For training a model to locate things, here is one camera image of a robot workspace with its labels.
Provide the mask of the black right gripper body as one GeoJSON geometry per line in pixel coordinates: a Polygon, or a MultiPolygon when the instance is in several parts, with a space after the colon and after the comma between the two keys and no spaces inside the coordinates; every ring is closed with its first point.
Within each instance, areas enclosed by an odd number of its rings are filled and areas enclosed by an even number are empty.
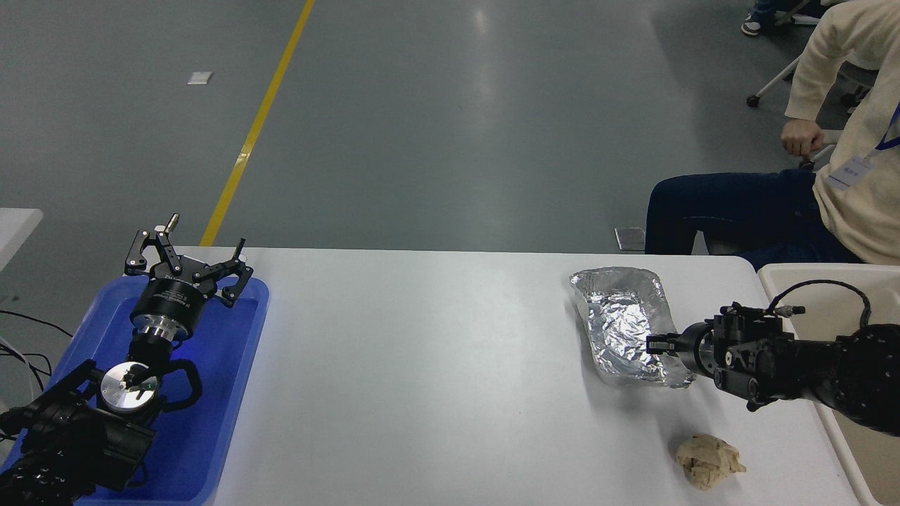
{"type": "Polygon", "coordinates": [[[838,365],[845,352],[844,343],[798,339],[792,345],[792,399],[842,406],[846,396],[838,385],[838,365]]]}

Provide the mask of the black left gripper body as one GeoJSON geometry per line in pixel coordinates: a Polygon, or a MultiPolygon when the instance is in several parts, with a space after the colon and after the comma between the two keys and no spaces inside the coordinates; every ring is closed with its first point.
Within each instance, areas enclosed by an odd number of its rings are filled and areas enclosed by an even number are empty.
{"type": "Polygon", "coordinates": [[[168,327],[176,337],[193,336],[208,298],[186,282],[162,278],[148,282],[131,312],[133,327],[168,327]]]}

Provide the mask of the person's hand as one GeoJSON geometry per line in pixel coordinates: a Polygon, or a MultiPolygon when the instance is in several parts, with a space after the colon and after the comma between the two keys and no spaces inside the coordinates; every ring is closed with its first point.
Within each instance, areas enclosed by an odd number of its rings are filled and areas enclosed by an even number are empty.
{"type": "Polygon", "coordinates": [[[812,119],[790,118],[780,135],[784,151],[793,157],[810,160],[823,147],[824,130],[812,119]]]}

